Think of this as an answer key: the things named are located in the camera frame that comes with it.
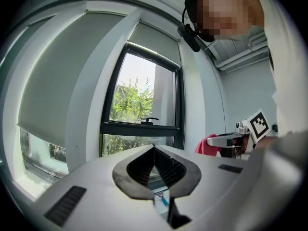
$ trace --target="ceiling pipe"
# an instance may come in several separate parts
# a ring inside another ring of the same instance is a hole
[[[204,52],[205,52],[209,47],[213,46],[216,42],[218,42],[218,38],[215,39],[212,43],[210,43],[210,44],[206,47],[206,49],[204,50]]]
[[[255,56],[258,56],[258,55],[260,55],[260,54],[262,54],[262,53],[268,52],[268,50],[269,50],[268,47],[263,47],[263,48],[261,48],[261,49],[259,49],[259,50],[257,50],[257,51],[254,51],[254,52],[251,53],[251,54],[248,54],[248,55],[246,55],[246,56],[243,56],[243,57],[241,57],[241,58],[239,58],[239,59],[237,59],[237,60],[235,60],[235,61],[232,61],[232,62],[229,63],[229,64],[224,65],[223,67],[220,68],[220,70],[221,70],[221,71],[226,70],[226,69],[228,69],[228,68],[230,68],[230,67],[233,67],[234,65],[237,65],[237,64],[239,64],[239,63],[241,63],[241,62],[243,62],[243,61],[246,61],[246,60],[248,60],[248,59],[250,59],[250,58],[252,58],[252,57],[255,57]]]
[[[255,45],[255,46],[253,46],[253,47],[251,47],[251,48],[249,48],[249,49],[247,49],[247,50],[245,50],[245,51],[243,51],[239,54],[236,54],[235,56],[230,57],[229,59],[227,59],[227,60],[225,60],[225,61],[223,61],[219,64],[216,64],[215,67],[216,68],[224,67],[225,65],[227,65],[227,64],[229,64],[229,63],[231,63],[231,62],[233,62],[233,61],[235,61],[235,60],[237,60],[237,59],[239,59],[243,56],[251,55],[251,53],[253,53],[253,52],[255,52],[255,51],[257,51],[261,48],[264,48],[264,47],[267,48],[267,45],[268,45],[267,41],[262,42],[262,43]]]
[[[255,45],[260,44],[260,43],[262,43],[262,42],[264,42],[266,40],[268,40],[268,38],[266,36],[263,36],[263,37],[260,37],[260,38],[258,38],[256,40],[252,41],[251,45],[255,46]]]
[[[251,37],[249,38],[249,41],[252,42],[252,41],[254,41],[254,40],[256,40],[256,39],[258,39],[258,38],[260,38],[260,37],[263,37],[263,36],[265,36],[265,32],[264,32],[264,31],[261,32],[261,33],[258,33],[258,34],[256,34],[256,35],[254,35],[254,36],[251,36]]]
[[[261,58],[261,59],[259,59],[259,60],[256,60],[256,61],[254,61],[254,62],[245,64],[245,65],[243,65],[243,66],[239,66],[239,67],[237,67],[237,68],[235,68],[235,69],[232,69],[232,70],[230,70],[230,71],[227,70],[226,72],[227,72],[227,73],[231,73],[231,72],[233,72],[233,71],[235,71],[235,70],[238,70],[238,69],[240,69],[240,68],[247,67],[247,66],[249,66],[249,65],[256,64],[256,63],[265,61],[265,60],[267,60],[267,59],[269,59],[268,56],[267,56],[267,57],[264,57],[264,58]]]

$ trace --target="roller blind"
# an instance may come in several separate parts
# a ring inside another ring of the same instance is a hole
[[[129,41],[151,49],[181,64],[178,43],[171,37],[150,26],[139,23],[129,37]]]
[[[66,114],[79,74],[98,43],[122,19],[118,15],[87,13],[50,43],[27,81],[18,126],[65,147]]]
[[[47,20],[42,20],[37,22],[31,26],[29,26],[22,35],[18,38],[18,40],[14,43],[10,51],[5,56],[5,59],[0,66],[0,93],[2,91],[4,81],[9,73],[11,65],[13,64],[16,56],[18,55],[19,51],[23,48],[25,43],[32,37],[32,35],[42,26],[44,25]]]

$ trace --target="pink cloth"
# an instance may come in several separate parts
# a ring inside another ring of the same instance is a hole
[[[218,137],[218,135],[211,133],[205,139],[201,140],[194,152],[203,155],[216,156],[217,152],[221,151],[221,148],[216,146],[210,146],[206,143],[207,139],[212,137]]]

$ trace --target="window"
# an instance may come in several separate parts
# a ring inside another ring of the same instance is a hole
[[[64,148],[43,141],[21,128],[20,145],[27,170],[51,183],[68,174]]]
[[[181,66],[128,42],[105,98],[100,156],[147,144],[183,149],[183,122]]]

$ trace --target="foliage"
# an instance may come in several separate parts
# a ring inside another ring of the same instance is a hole
[[[66,153],[65,149],[53,144],[49,144],[50,157],[66,163]]]
[[[149,79],[147,78],[145,88],[140,89],[139,93],[138,77],[134,86],[131,85],[131,78],[128,87],[124,82],[122,84],[115,89],[110,120],[140,123],[151,115],[154,90],[149,91]]]
[[[129,79],[128,87],[122,82],[117,85],[110,112],[110,120],[140,123],[152,114],[153,93],[149,90],[149,79],[146,80],[144,89],[138,91],[138,77],[132,86]],[[151,144],[150,137],[118,136],[104,134],[103,156],[111,155],[123,150]]]

